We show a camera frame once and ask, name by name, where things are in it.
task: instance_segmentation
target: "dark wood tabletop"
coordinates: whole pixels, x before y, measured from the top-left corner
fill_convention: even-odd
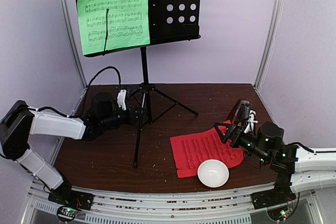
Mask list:
[[[247,98],[254,105],[259,126],[271,121],[250,84],[158,84],[157,88],[200,115],[195,117],[176,106],[154,124],[146,125],[142,130],[137,169],[132,167],[137,127],[127,125],[106,132],[92,142],[65,139],[55,167],[73,185],[91,189],[132,193],[209,191],[197,177],[177,177],[170,137],[209,130],[215,122],[225,120],[239,98]],[[92,95],[103,91],[116,97],[118,90],[117,86],[92,86],[86,108]],[[152,93],[151,100],[154,117],[172,105],[156,93]],[[228,182],[215,190],[275,181],[276,173],[268,166],[258,168],[255,158],[246,157],[242,164],[230,169]]]

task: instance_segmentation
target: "tripod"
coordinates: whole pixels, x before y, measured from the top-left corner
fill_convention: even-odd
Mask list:
[[[131,97],[135,96],[137,93],[142,93],[142,100],[141,100],[140,105],[141,105],[142,111],[144,111],[144,108],[146,108],[148,121],[145,124],[142,124],[143,115],[140,117],[139,124],[138,124],[138,133],[137,133],[137,136],[136,136],[137,143],[135,145],[133,168],[137,168],[137,166],[138,166],[141,131],[142,131],[142,128],[146,124],[154,123],[156,120],[158,120],[165,113],[170,111],[176,105],[181,106],[182,108],[184,108],[184,109],[190,111],[191,113],[193,113],[195,116],[198,116],[198,112],[196,112],[196,111],[190,109],[189,107],[185,106],[184,104],[176,101],[174,98],[170,97],[169,95],[163,93],[161,90],[157,89],[154,84],[149,83],[146,47],[141,47],[140,50],[141,50],[143,83],[140,84],[138,86],[138,88],[131,94]],[[168,99],[168,100],[170,100],[174,103],[168,109],[166,109],[160,115],[158,115],[155,119],[153,119],[153,116],[152,116],[152,106],[151,106],[151,92],[152,91],[160,94],[161,96],[165,97],[166,99]]]

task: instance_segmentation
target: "tripod base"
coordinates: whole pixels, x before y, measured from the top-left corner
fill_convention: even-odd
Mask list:
[[[141,103],[141,109],[144,111],[145,109],[145,104],[146,104],[146,110],[147,110],[147,117],[148,121],[145,124],[142,124],[143,120],[143,115],[141,116],[138,124],[138,134],[136,136],[137,143],[135,146],[135,153],[134,153],[134,161],[133,161],[133,168],[137,168],[138,166],[138,157],[139,157],[139,147],[140,147],[140,137],[141,137],[141,131],[142,127],[145,126],[146,124],[152,124],[155,121],[157,121],[159,118],[161,118],[164,114],[166,114],[168,111],[170,111],[172,108],[174,108],[176,105],[181,106],[185,110],[188,110],[189,112],[193,113],[195,116],[198,116],[199,113],[197,111],[192,110],[191,108],[187,107],[186,105],[178,102],[176,99],[172,98],[171,96],[167,95],[166,93],[162,92],[161,90],[157,89],[155,85],[153,84],[146,84],[142,83],[140,86],[135,90],[132,94],[131,97],[135,98],[135,95],[137,93],[142,93],[142,103]],[[152,117],[152,107],[151,107],[151,97],[150,93],[151,92],[156,92],[162,97],[165,97],[166,99],[172,101],[174,104],[171,105],[168,109],[163,111],[160,115],[158,115],[155,119]]]

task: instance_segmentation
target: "sheet music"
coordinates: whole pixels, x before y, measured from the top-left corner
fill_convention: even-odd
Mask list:
[[[77,9],[84,55],[103,52],[106,36],[106,51],[150,43],[148,0],[78,0]]]

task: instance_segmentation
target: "musical notation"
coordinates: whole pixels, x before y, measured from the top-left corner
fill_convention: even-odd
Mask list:
[[[86,4],[85,12],[93,13],[106,9],[127,9],[142,6],[142,0],[118,0],[118,1],[102,1],[99,3]]]
[[[142,25],[111,27],[108,29],[108,40],[120,37],[141,36],[142,34],[143,34]],[[105,40],[105,38],[106,38],[106,30],[88,32],[89,42]]]
[[[108,16],[108,25],[142,20],[142,12],[119,13]],[[106,25],[106,16],[86,18],[87,27]]]

